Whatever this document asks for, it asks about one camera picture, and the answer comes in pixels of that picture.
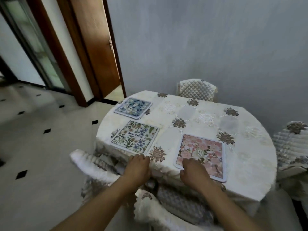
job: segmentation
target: dining table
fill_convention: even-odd
[[[103,118],[96,135],[95,151],[108,152],[127,162],[130,151],[111,144],[114,135],[130,120],[155,126],[159,132],[144,155],[150,157],[152,175],[159,182],[183,189],[180,169],[175,167],[183,134],[202,136],[224,144],[226,182],[220,183],[228,196],[253,216],[260,201],[276,181],[277,158],[270,135],[243,107],[142,91],[131,98],[152,103],[144,115],[134,120],[114,113],[116,104]]]

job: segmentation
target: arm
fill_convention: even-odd
[[[226,231],[262,231],[260,227],[212,182],[205,167],[194,159],[184,159],[182,182],[204,196]]]
[[[51,231],[104,230],[120,208],[125,197],[134,193],[150,178],[149,163],[150,158],[148,156],[145,158],[144,155],[131,156],[123,176]]]

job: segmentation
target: right arm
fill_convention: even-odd
[[[180,177],[182,182],[204,196],[226,231],[262,231],[241,208],[212,182],[205,167],[190,158],[183,160]]]

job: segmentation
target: glass door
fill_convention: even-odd
[[[1,0],[9,25],[18,37],[46,86],[70,93],[61,70],[25,0]]]

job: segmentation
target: left arm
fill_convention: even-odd
[[[123,176],[112,186],[98,194],[51,231],[102,231],[120,208],[126,196],[134,193],[151,176],[150,158],[131,156]]]

